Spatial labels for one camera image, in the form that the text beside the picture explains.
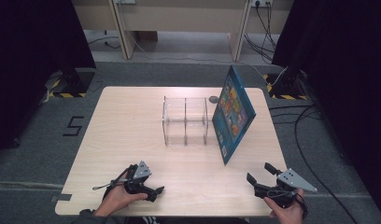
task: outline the picture book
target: picture book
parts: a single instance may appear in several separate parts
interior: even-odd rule
[[[212,119],[224,164],[228,163],[255,116],[242,81],[231,66]]]

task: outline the human hand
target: human hand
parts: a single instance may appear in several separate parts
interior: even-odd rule
[[[303,197],[303,189],[298,189],[298,194]],[[300,202],[303,199],[297,195],[298,200]],[[270,213],[270,217],[277,217],[278,221],[281,224],[302,224],[303,222],[303,209],[300,204],[294,202],[288,208],[282,208],[278,206],[275,201],[268,197],[264,197],[263,200],[267,203],[267,205],[272,208],[272,212]]]
[[[122,208],[128,207],[132,202],[145,200],[146,193],[129,194],[123,185],[115,186],[103,199],[93,215],[96,217],[108,217]]]

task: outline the acrylic divider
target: acrylic divider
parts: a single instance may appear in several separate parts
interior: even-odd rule
[[[164,96],[162,127],[167,146],[207,145],[206,99]]]

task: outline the wall outlet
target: wall outlet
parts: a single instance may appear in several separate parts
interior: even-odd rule
[[[254,7],[257,3],[257,1],[260,2],[260,7],[268,7],[268,4],[270,3],[270,6],[273,4],[273,0],[252,0],[252,7]]]

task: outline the black curtain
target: black curtain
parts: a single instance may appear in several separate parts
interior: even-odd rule
[[[310,40],[312,48],[303,52],[301,69],[345,156],[381,211],[381,0],[324,2],[329,11],[319,16],[327,23]],[[274,64],[290,65],[317,5],[294,1]]]
[[[93,67],[70,0],[0,1],[0,149],[17,137],[56,71]]]

